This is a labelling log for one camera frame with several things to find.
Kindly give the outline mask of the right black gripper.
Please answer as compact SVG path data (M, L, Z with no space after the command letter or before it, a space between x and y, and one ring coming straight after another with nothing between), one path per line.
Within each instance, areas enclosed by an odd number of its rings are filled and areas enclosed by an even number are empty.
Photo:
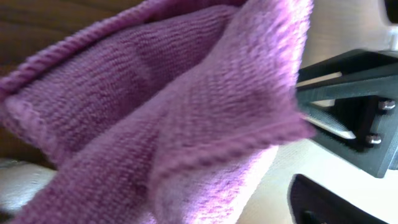
M299 82L340 77L297 88L305 119L318 127L313 140L375 178L397 152L397 54L350 50L299 70ZM333 106L310 103L335 100Z

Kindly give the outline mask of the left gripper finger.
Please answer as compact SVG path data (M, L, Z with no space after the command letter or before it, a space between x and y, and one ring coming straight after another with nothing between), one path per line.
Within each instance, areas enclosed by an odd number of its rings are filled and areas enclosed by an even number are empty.
M293 176L288 201L295 224L387 224L302 174Z

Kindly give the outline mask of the purple microfiber cloth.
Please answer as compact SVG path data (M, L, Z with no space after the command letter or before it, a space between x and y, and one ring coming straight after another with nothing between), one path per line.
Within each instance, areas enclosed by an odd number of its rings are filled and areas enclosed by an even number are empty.
M236 223L313 133L295 99L312 8L144 1L29 57L1 123L57 173L12 223Z

